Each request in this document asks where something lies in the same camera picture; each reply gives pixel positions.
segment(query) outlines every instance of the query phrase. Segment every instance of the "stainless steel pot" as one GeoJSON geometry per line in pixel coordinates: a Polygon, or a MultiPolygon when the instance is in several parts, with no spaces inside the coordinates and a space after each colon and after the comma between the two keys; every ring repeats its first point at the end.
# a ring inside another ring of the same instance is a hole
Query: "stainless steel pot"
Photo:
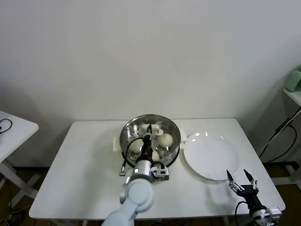
{"type": "Polygon", "coordinates": [[[159,145],[159,135],[154,135],[152,139],[152,149],[159,154],[159,162],[165,166],[170,166],[176,159],[180,149],[181,135],[177,125],[170,119],[156,115],[146,114],[138,116],[129,121],[121,131],[120,134],[120,146],[122,149],[122,155],[127,163],[131,166],[135,166],[136,159],[140,156],[140,153],[133,153],[127,151],[129,144],[138,137],[143,137],[143,129],[145,124],[152,124],[159,126],[164,134],[170,134],[172,136],[172,144],[170,146],[162,147],[159,145]]]}

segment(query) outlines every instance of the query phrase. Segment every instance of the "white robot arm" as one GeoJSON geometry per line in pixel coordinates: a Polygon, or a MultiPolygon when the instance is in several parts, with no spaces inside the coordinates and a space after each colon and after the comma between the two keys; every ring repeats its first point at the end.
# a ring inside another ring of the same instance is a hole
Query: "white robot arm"
{"type": "Polygon", "coordinates": [[[120,209],[111,213],[103,226],[134,226],[137,213],[142,213],[152,206],[154,191],[146,179],[131,181],[125,190],[125,200],[120,209]]]}
{"type": "Polygon", "coordinates": [[[131,177],[124,184],[121,193],[119,210],[111,213],[103,226],[134,226],[134,219],[138,213],[149,210],[153,204],[154,191],[151,182],[154,179],[169,179],[168,169],[163,164],[154,165],[151,148],[151,126],[143,137],[141,155],[136,161],[131,177]]]}

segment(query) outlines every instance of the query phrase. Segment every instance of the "white plate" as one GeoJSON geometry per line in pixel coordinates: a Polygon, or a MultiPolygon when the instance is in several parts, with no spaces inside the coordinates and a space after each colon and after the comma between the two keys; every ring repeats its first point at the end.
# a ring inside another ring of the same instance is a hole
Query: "white plate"
{"type": "Polygon", "coordinates": [[[210,132],[191,135],[184,156],[194,171],[211,180],[226,180],[227,170],[234,175],[238,169],[235,148],[225,137],[210,132]]]}

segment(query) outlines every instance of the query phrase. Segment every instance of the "table leg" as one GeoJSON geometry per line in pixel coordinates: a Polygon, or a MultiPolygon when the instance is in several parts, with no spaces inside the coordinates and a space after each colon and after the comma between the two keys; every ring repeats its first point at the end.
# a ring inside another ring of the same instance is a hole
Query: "table leg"
{"type": "MultiPolygon", "coordinates": [[[[251,223],[253,221],[253,218],[250,217],[250,216],[241,216],[241,217],[243,217],[243,219],[238,221],[238,225],[240,225],[240,226],[246,226],[246,225],[248,225],[249,223],[251,223]]],[[[226,226],[236,226],[236,223],[233,222],[233,223],[228,224],[226,226]]]]}
{"type": "Polygon", "coordinates": [[[296,171],[292,166],[286,166],[285,168],[290,173],[290,176],[283,178],[271,178],[274,185],[297,185],[301,191],[301,168],[298,168],[296,171]]]}
{"type": "Polygon", "coordinates": [[[76,226],[70,220],[50,220],[50,221],[55,223],[57,226],[76,226]]]}
{"type": "Polygon", "coordinates": [[[224,225],[225,225],[225,226],[229,226],[229,225],[230,225],[229,219],[228,219],[227,216],[223,216],[223,217],[222,217],[222,220],[224,221],[224,225]]]}
{"type": "MultiPolygon", "coordinates": [[[[17,173],[17,171],[12,167],[12,165],[10,164],[10,162],[8,162],[7,160],[4,160],[4,162],[2,162],[4,165],[6,165],[11,171],[13,171],[14,173],[17,173]]],[[[2,179],[0,181],[0,189],[3,187],[3,185],[5,184],[5,180],[2,179]]]]}
{"type": "Polygon", "coordinates": [[[0,173],[21,189],[21,191],[18,192],[18,194],[12,199],[12,208],[15,207],[25,195],[31,197],[32,199],[36,197],[38,191],[33,189],[32,185],[34,185],[41,177],[39,174],[33,175],[28,183],[25,183],[8,166],[3,163],[0,163],[0,173]]]}

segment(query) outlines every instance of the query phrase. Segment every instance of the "black cable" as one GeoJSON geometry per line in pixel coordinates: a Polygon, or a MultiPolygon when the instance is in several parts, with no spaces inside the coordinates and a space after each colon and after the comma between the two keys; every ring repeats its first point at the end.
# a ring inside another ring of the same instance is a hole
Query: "black cable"
{"type": "Polygon", "coordinates": [[[236,206],[236,208],[235,208],[235,215],[234,215],[234,217],[235,217],[235,223],[236,223],[236,226],[239,226],[239,225],[238,225],[238,221],[237,221],[237,210],[238,210],[239,205],[242,204],[242,203],[247,204],[245,201],[241,201],[241,202],[239,202],[239,203],[237,204],[237,206],[236,206]]]}
{"type": "Polygon", "coordinates": [[[259,155],[259,158],[262,157],[263,153],[265,153],[265,150],[267,149],[268,146],[269,146],[269,145],[266,145],[266,146],[264,147],[263,152],[259,155]]]}
{"type": "Polygon", "coordinates": [[[295,142],[296,142],[296,140],[297,140],[297,131],[296,131],[296,129],[295,129],[295,127],[294,126],[292,126],[292,125],[288,125],[290,128],[292,128],[293,130],[294,130],[294,132],[295,132],[295,138],[293,139],[293,143],[291,144],[291,146],[282,154],[282,155],[280,155],[280,156],[278,156],[278,157],[276,157],[275,159],[272,159],[272,160],[270,160],[270,161],[268,161],[268,162],[271,162],[271,161],[275,161],[276,159],[279,159],[279,158],[281,158],[282,156],[284,156],[286,153],[288,153],[290,150],[291,150],[291,148],[293,147],[293,145],[295,144],[295,142]]]}
{"type": "Polygon", "coordinates": [[[10,186],[9,183],[7,181],[7,179],[5,178],[5,176],[3,176],[3,179],[5,180],[5,183],[8,186],[8,190],[9,190],[9,197],[10,197],[10,203],[9,203],[9,214],[11,213],[11,203],[12,203],[12,195],[11,195],[11,190],[10,190],[10,186]]]}
{"type": "Polygon", "coordinates": [[[292,118],[295,117],[295,115],[299,112],[299,110],[301,110],[301,107],[299,107],[298,110],[296,111],[296,113],[293,114],[292,118]]]}
{"type": "Polygon", "coordinates": [[[4,130],[4,131],[0,131],[0,134],[1,134],[1,133],[5,133],[5,132],[9,131],[9,130],[10,130],[10,128],[13,126],[13,122],[12,122],[10,119],[1,119],[1,120],[0,120],[0,123],[1,123],[1,122],[3,122],[4,120],[7,120],[7,121],[9,121],[9,122],[10,122],[10,126],[9,126],[9,128],[8,128],[8,129],[6,129],[6,130],[4,130]]]}
{"type": "MultiPolygon", "coordinates": [[[[301,107],[299,107],[297,110],[296,110],[296,112],[295,112],[295,114],[293,114],[293,116],[291,117],[291,118],[287,118],[276,130],[275,130],[275,133],[273,134],[273,136],[269,139],[269,142],[274,138],[274,136],[276,136],[277,135],[277,133],[288,123],[288,121],[290,121],[293,117],[295,117],[295,115],[299,112],[301,110],[301,107]]],[[[262,157],[262,155],[265,153],[265,151],[267,150],[267,147],[269,146],[269,144],[267,144],[265,147],[264,147],[264,149],[263,149],[263,152],[259,155],[259,158],[261,158],[262,157]]]]}
{"type": "Polygon", "coordinates": [[[128,154],[128,150],[129,150],[131,144],[132,144],[134,141],[139,140],[139,139],[143,139],[143,137],[137,137],[137,138],[133,139],[133,140],[128,144],[127,149],[126,149],[126,153],[124,154],[124,153],[122,152],[122,157],[124,158],[124,161],[123,161],[123,164],[122,164],[123,167],[125,167],[126,164],[128,164],[128,165],[129,165],[130,167],[132,167],[132,168],[135,167],[135,165],[133,165],[133,164],[127,159],[127,154],[128,154]]]}

